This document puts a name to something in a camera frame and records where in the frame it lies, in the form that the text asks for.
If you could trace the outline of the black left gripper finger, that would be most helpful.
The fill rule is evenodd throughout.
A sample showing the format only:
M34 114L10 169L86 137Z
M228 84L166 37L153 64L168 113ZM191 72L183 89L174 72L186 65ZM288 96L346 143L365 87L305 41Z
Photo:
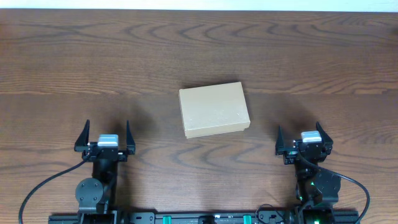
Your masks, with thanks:
M90 120L86 120L84 128L80 133L78 139L75 141L74 151L84 152L89 149L89 135L90 135Z
M129 155L133 155L136 152L136 143L132 136L128 120L126 121L126 151Z

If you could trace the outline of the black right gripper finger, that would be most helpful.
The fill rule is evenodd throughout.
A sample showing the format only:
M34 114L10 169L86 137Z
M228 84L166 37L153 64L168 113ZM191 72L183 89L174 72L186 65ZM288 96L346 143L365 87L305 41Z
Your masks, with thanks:
M320 133L325 152L331 152L331 150L333 149L332 138L329 137L329 135L324 131L324 129L322 128L321 124L318 121L316 122L315 126L317 131Z
M277 140L275 142L275 155L277 155L277 156L286 155L286 152L287 152L287 150L285 148L282 128L281 128L281 126L279 126L278 133L277 133Z

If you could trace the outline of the cardboard box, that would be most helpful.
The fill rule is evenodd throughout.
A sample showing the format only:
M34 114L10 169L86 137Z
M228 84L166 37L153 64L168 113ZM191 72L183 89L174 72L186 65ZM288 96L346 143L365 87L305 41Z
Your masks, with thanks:
M251 124L241 82L179 90L186 138L243 131Z

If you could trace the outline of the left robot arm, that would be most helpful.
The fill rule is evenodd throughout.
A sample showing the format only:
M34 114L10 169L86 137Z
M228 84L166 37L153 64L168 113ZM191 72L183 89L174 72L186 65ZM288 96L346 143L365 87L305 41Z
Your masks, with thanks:
M89 141L90 122L75 141L74 151L80 152L83 162L91 162L90 178L76 187L75 197L79 204L78 223L129 223L128 212L116 206L118 165L127 162L135 154L136 144L129 122L126 123L126 148L119 148L116 134L102 134L96 142Z

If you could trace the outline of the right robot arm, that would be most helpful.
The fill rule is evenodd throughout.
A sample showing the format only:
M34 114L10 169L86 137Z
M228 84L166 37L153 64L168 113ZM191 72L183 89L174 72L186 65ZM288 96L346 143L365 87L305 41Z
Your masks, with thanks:
M336 223L333 205L338 202L341 177L322 169L318 164L331 154L333 140L316 123L316 130L301 133L289 146L278 129L275 154L282 155L285 165L294 165L297 184L296 205L285 216L286 223Z

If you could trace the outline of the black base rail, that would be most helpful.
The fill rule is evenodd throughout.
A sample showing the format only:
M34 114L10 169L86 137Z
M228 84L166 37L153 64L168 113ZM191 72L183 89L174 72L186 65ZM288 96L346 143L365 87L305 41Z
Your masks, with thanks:
M303 211L303 219L294 212L279 210L260 210L240 213L153 213L134 212L125 214L51 215L48 223L121 223L121 224L261 224L261 223L356 223L357 211L349 210L311 210Z

